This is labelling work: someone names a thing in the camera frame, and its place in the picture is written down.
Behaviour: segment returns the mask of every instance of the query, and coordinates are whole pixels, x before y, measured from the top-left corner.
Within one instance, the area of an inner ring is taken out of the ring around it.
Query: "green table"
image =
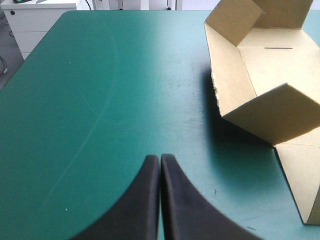
[[[302,224],[274,149],[220,118],[208,14],[59,19],[0,91],[0,239],[73,236],[117,201],[145,155],[162,153],[247,230],[319,239],[320,226]],[[319,43],[318,26],[311,11],[305,29]]]

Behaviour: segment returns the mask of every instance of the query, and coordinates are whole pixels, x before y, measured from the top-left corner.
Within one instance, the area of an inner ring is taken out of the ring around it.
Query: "cardboard flap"
[[[252,0],[221,0],[205,22],[237,46],[263,13]]]
[[[238,108],[257,95],[239,49],[204,23],[212,79],[221,115]]]
[[[320,184],[320,148],[282,143],[276,146],[282,168],[305,224],[319,224],[313,212]]]
[[[275,146],[305,224],[320,224],[320,127]]]
[[[320,104],[285,83],[222,116],[272,145],[320,126]]]
[[[300,29],[313,0],[253,0],[264,12],[254,25],[258,29]]]

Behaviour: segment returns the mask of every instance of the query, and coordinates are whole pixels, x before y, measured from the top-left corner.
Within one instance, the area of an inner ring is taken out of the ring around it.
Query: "open cardboard box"
[[[205,20],[221,116],[277,149],[301,218],[320,224],[320,48],[312,0],[221,0]]]

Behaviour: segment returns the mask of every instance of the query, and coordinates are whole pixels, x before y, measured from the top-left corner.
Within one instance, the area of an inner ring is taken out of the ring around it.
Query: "white cabinet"
[[[37,0],[14,3],[4,0],[1,8],[9,22],[23,59],[32,52],[60,16],[71,10],[89,10],[85,0]],[[92,9],[92,0],[87,0]]]

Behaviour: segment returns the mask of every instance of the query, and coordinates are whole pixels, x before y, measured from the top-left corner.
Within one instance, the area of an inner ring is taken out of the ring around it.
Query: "cardboard box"
[[[320,224],[320,48],[312,0],[221,0],[205,20],[221,116],[274,145],[301,218]]]

